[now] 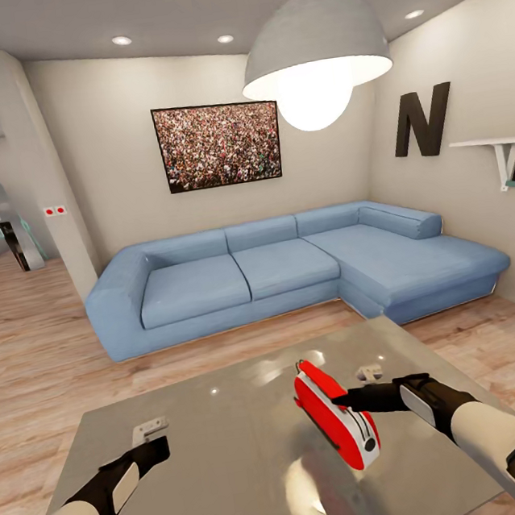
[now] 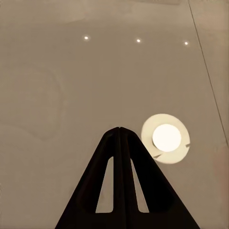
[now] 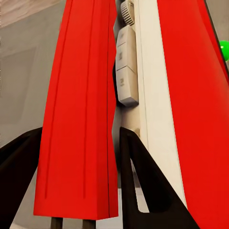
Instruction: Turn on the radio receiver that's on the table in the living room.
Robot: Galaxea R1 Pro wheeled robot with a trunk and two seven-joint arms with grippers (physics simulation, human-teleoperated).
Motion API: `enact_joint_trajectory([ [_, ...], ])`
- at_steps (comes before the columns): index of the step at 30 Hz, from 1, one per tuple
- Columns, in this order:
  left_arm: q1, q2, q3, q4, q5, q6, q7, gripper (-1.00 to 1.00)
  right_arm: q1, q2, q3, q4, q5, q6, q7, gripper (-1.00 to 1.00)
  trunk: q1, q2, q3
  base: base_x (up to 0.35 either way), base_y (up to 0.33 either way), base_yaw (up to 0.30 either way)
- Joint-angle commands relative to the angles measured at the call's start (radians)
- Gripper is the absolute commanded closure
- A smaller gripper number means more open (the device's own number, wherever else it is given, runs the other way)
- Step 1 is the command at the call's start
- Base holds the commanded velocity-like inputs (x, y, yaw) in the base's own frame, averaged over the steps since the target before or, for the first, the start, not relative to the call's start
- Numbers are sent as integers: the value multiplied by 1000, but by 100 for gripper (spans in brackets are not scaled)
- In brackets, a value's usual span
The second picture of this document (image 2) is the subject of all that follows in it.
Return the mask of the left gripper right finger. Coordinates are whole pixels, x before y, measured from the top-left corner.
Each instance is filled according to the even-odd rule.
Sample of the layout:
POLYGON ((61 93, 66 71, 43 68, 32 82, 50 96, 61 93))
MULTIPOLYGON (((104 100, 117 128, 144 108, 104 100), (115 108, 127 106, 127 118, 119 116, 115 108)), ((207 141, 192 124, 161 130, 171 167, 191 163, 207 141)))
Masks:
POLYGON ((138 135, 120 127, 127 229, 200 229, 138 135), (131 159, 149 209, 138 210, 131 159))

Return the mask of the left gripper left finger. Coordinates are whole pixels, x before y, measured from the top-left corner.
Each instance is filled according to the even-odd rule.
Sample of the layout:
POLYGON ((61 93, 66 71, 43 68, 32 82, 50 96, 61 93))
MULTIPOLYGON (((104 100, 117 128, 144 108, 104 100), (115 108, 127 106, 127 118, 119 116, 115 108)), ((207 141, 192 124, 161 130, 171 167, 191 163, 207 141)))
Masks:
POLYGON ((120 128, 104 133, 55 229, 127 229, 120 128), (114 157, 113 211, 96 213, 107 168, 114 157))

